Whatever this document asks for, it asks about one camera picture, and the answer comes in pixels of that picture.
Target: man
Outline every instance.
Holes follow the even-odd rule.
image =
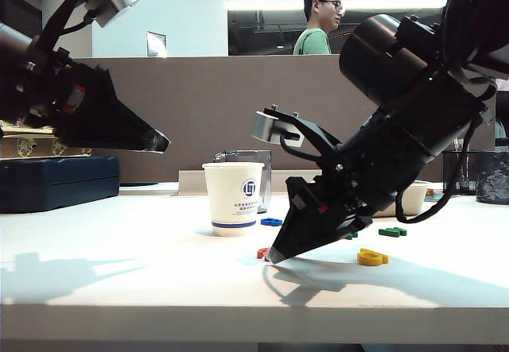
[[[307,29],[297,39],[293,54],[330,54],[327,35],[344,15],[343,0],[304,0]]]

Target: blue stripe on cup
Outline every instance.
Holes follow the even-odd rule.
[[[220,223],[220,222],[212,221],[213,226],[224,227],[224,228],[248,227],[248,226],[254,225],[255,223],[256,223],[256,220],[251,221],[251,222],[244,222],[244,223]]]

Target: glasses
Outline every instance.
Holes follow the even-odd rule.
[[[344,11],[345,11],[345,8],[344,6],[341,4],[341,1],[337,1],[337,0],[318,0],[318,1],[322,1],[322,2],[330,2],[331,4],[334,5],[334,8],[336,9],[336,12],[340,14],[340,16],[344,16]]]

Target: green block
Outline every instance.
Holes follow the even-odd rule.
[[[393,227],[393,229],[399,231],[399,235],[406,235],[406,229],[401,227]]]
[[[388,237],[399,237],[399,230],[393,230],[393,229],[379,229],[380,235],[386,235]]]

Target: black cable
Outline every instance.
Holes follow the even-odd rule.
[[[87,22],[82,21],[78,25],[71,26],[70,28],[65,28],[64,30],[62,30],[62,36],[64,36],[65,34],[77,32],[78,30],[81,30],[87,25],[89,25]]]
[[[467,81],[470,84],[495,84],[495,82],[493,82],[492,79],[488,78],[487,76],[477,76],[475,78],[467,79]]]
[[[288,134],[287,132],[282,133],[281,136],[279,136],[279,143],[281,144],[281,147],[290,155],[294,155],[296,157],[300,157],[304,160],[314,161],[314,162],[320,162],[323,157],[317,156],[317,155],[311,155],[309,153],[304,153],[301,151],[297,151],[296,149],[293,149],[286,143],[285,135]]]
[[[474,119],[470,122],[470,126],[468,128],[467,133],[464,136],[464,142],[463,142],[463,149],[461,150],[461,154],[459,157],[459,160],[457,162],[456,167],[453,170],[453,173],[451,173],[451,176],[449,177],[449,182],[447,183],[447,188],[444,191],[444,195],[438,200],[437,203],[435,203],[430,209],[425,211],[424,213],[413,217],[411,219],[408,219],[404,215],[403,205],[402,205],[402,196],[404,191],[399,191],[396,195],[396,218],[399,222],[402,223],[417,223],[420,221],[424,221],[425,219],[428,219],[432,215],[435,215],[441,208],[443,208],[446,203],[451,198],[451,195],[453,194],[453,188],[456,186],[456,181],[458,178],[458,175],[460,173],[461,165],[463,164],[464,159],[467,156],[467,150],[468,150],[468,143],[470,143],[470,140],[472,139],[472,135],[474,134],[476,128],[483,122],[482,118],[479,115],[476,115]]]
[[[87,25],[90,25],[96,18],[98,14],[98,10],[87,10],[86,14],[83,17],[83,20],[74,26],[71,26],[69,28],[65,28],[62,30],[62,36],[69,33],[77,32],[78,30],[81,30],[82,28],[86,27]]]
[[[488,88],[486,89],[486,91],[480,96],[478,97],[478,99],[483,102],[484,100],[489,100],[491,98],[493,98],[498,90],[498,87],[496,86],[495,82],[493,82],[491,79],[490,79],[490,85],[488,86]]]

